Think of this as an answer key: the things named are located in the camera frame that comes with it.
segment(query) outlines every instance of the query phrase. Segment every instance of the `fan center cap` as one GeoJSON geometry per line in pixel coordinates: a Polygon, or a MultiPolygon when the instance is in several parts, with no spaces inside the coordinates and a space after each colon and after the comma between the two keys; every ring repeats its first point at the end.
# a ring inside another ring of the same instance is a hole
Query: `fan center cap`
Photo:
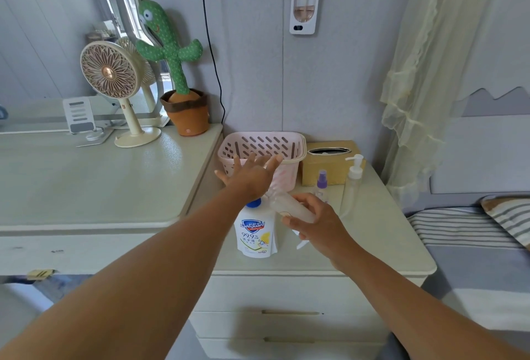
{"type": "Polygon", "coordinates": [[[101,69],[101,73],[103,74],[103,76],[112,81],[115,77],[116,77],[116,73],[115,71],[110,68],[109,66],[104,66],[102,69],[101,69]]]}

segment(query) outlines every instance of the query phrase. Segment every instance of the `basket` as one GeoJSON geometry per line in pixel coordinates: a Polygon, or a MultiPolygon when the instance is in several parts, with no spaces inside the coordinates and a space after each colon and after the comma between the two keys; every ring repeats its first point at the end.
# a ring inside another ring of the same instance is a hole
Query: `basket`
{"type": "Polygon", "coordinates": [[[295,188],[298,163],[307,155],[305,137],[288,131],[248,131],[232,133],[222,142],[217,156],[225,173],[234,172],[234,155],[241,158],[241,164],[254,152],[258,156],[282,155],[283,162],[274,172],[271,188],[288,192],[295,188]]]}

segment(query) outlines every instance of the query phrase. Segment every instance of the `tissue box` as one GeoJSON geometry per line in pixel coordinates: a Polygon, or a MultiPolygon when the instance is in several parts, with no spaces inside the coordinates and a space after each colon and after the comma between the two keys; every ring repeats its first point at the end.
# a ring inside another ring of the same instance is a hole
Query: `tissue box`
{"type": "Polygon", "coordinates": [[[301,162],[301,183],[314,186],[319,170],[328,172],[328,184],[344,184],[353,161],[347,157],[361,153],[353,141],[308,142],[308,154],[301,162]]]}

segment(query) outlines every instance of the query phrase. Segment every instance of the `hand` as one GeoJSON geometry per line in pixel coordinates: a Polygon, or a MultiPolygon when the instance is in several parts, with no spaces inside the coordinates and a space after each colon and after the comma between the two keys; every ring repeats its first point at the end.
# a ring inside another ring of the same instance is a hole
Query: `hand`
{"type": "Polygon", "coordinates": [[[306,223],[295,217],[284,216],[282,223],[299,231],[300,239],[309,240],[317,250],[331,260],[335,268],[340,270],[337,265],[340,259],[359,246],[346,231],[331,205],[323,203],[309,193],[293,195],[293,198],[316,215],[315,222],[306,223]]]}
{"type": "Polygon", "coordinates": [[[281,155],[276,155],[273,158],[266,155],[256,159],[256,154],[253,152],[245,164],[241,166],[241,160],[236,155],[234,156],[234,174],[232,177],[228,177],[224,172],[218,170],[215,171],[215,175],[226,186],[242,193],[243,198],[247,200],[246,203],[249,203],[261,198],[267,192],[272,182],[272,175],[282,161],[283,156],[281,155]]]}

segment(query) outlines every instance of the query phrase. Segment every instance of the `orange plush pot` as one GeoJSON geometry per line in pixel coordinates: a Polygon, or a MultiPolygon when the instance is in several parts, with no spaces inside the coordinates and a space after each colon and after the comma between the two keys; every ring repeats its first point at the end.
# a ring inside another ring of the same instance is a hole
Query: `orange plush pot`
{"type": "Polygon", "coordinates": [[[208,130],[208,96],[197,89],[190,89],[188,95],[175,90],[160,97],[169,118],[180,135],[191,137],[208,130]]]}

